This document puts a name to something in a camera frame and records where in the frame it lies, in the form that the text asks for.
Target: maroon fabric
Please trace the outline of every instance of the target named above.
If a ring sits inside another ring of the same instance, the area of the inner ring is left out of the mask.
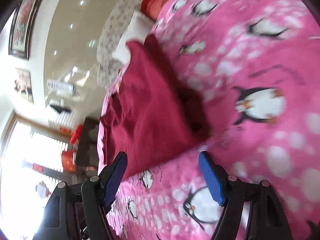
[[[149,35],[144,45],[127,43],[131,60],[118,94],[100,119],[105,127],[104,164],[110,165],[119,151],[128,155],[124,179],[205,141],[209,126],[199,95],[181,84]]]

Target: patterned headboard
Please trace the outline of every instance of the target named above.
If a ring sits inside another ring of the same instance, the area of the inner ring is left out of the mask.
[[[103,27],[97,50],[97,60],[100,64],[97,82],[106,89],[113,83],[122,65],[112,58],[112,52],[128,27],[134,11],[140,10],[142,1],[119,0]]]

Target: picture frame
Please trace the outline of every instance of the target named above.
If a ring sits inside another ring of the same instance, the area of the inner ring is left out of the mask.
[[[9,55],[29,60],[32,29],[42,0],[22,0],[15,10],[9,37]]]
[[[34,103],[32,87],[31,87],[31,74],[29,70],[15,68],[14,78],[14,91],[19,94],[21,98],[29,103]]]

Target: pink bedsheet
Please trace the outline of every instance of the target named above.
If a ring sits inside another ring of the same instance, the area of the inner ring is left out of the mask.
[[[294,239],[306,239],[306,220],[320,220],[320,29],[308,9],[300,0],[169,0],[153,33],[203,95],[212,136],[124,181],[109,224],[122,239],[210,239],[221,209],[198,167],[208,150],[243,181],[267,179]],[[247,215],[245,206],[239,236]]]

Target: ceiling light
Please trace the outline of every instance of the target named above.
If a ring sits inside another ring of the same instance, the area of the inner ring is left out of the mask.
[[[69,74],[65,77],[64,81],[65,81],[65,82],[69,82],[70,77],[71,77],[71,73],[69,73]]]

